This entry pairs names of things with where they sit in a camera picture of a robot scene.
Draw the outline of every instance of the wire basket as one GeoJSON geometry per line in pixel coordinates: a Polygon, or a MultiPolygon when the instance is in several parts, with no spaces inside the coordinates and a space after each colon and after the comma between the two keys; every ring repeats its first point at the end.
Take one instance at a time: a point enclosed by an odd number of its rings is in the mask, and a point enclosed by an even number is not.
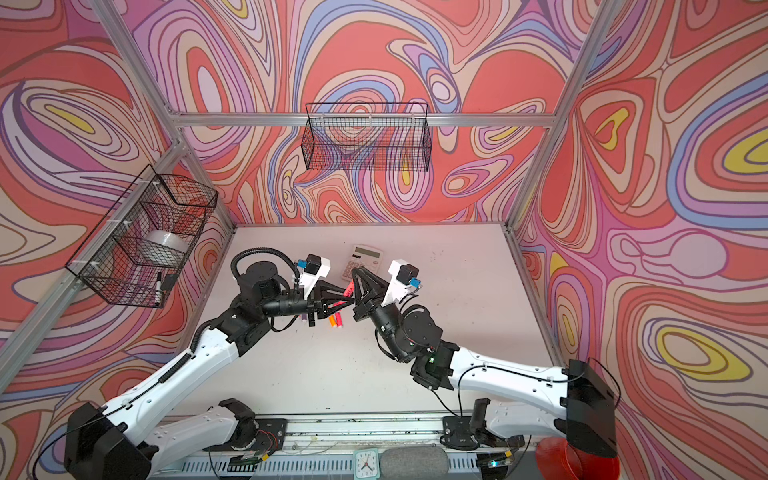
{"type": "Polygon", "coordinates": [[[118,225],[96,253],[82,261],[73,255],[67,269],[107,303],[161,308],[214,211],[218,193],[182,175],[154,174],[140,183],[146,187],[137,203],[122,220],[109,220],[118,225]]]}
{"type": "Polygon", "coordinates": [[[306,169],[428,171],[428,111],[423,102],[306,104],[306,169]]]}

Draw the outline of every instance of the clock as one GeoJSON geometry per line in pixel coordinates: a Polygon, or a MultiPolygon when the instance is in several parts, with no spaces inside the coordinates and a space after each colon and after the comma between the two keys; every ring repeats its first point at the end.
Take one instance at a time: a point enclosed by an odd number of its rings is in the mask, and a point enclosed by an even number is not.
{"type": "Polygon", "coordinates": [[[380,475],[379,450],[366,449],[355,452],[355,480],[378,478],[380,475]]]}

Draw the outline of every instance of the robotic arm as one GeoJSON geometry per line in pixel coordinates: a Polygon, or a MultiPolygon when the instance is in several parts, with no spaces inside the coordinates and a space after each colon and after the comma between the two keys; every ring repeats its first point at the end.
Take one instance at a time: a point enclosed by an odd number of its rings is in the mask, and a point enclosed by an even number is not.
{"type": "MultiPolygon", "coordinates": [[[[398,308],[399,302],[420,287],[419,270],[404,260],[392,262],[388,283],[364,267],[354,269],[354,298],[321,280],[329,268],[329,261],[316,255],[294,264],[270,248],[238,253],[231,270],[240,294],[229,309],[200,325],[189,349],[101,408],[85,404],[71,414],[65,447],[67,471],[77,480],[141,480],[211,445],[248,449],[255,442],[258,425],[255,414],[235,399],[180,422],[157,424],[270,330],[280,331],[274,328],[274,317],[294,315],[292,323],[306,313],[314,326],[316,316],[326,318],[351,305],[356,321],[373,321],[390,358],[413,362],[411,376],[420,385],[431,390],[463,385],[524,402],[527,405],[502,408],[511,409],[513,417],[523,422],[543,422],[548,425],[545,431],[564,433],[574,447],[587,453],[616,455],[613,392],[586,363],[571,360],[567,369],[524,366],[443,341],[442,329],[424,306],[412,305],[402,312],[398,308]],[[238,262],[255,253],[276,255],[288,263],[293,286],[268,261],[255,262],[240,273],[238,262]]],[[[487,416],[487,406],[481,400],[475,403],[470,427],[475,438],[497,446],[495,443],[511,436],[509,422],[487,416]]]]}

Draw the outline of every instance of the white table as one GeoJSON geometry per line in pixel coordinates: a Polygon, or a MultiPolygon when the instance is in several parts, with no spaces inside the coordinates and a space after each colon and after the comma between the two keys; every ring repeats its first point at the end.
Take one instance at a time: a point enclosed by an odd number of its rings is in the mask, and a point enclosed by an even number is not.
{"type": "MultiPolygon", "coordinates": [[[[418,267],[422,289],[413,303],[426,306],[444,330],[442,338],[479,353],[513,362],[551,366],[541,331],[502,228],[495,224],[349,227],[241,227],[232,240],[201,321],[219,316],[238,294],[230,273],[232,257],[246,248],[272,247],[294,260],[314,253],[331,260],[327,280],[346,286],[341,273],[352,245],[383,250],[379,275],[389,280],[390,262],[403,258],[418,267]]],[[[258,260],[273,261],[291,282],[279,258],[255,255],[240,261],[240,271],[258,260]]],[[[319,319],[309,328],[297,320],[282,333],[267,333],[245,356],[225,367],[189,395],[172,415],[196,415],[220,400],[235,397],[257,414],[434,412],[434,395],[413,382],[411,364],[386,358],[376,347],[369,319],[355,323],[352,309],[344,327],[319,319]]],[[[290,318],[276,319],[278,328],[290,318]]],[[[456,392],[438,391],[452,409],[456,392]]],[[[464,409],[475,398],[463,391],[464,409]]]]}

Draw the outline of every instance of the red trash can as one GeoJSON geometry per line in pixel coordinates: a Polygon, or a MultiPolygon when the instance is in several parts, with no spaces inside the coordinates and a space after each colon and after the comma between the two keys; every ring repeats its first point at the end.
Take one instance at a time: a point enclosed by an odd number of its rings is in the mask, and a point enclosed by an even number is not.
{"type": "Polygon", "coordinates": [[[560,437],[547,437],[538,444],[536,465],[545,480],[618,480],[621,473],[618,457],[584,453],[560,437]]]}

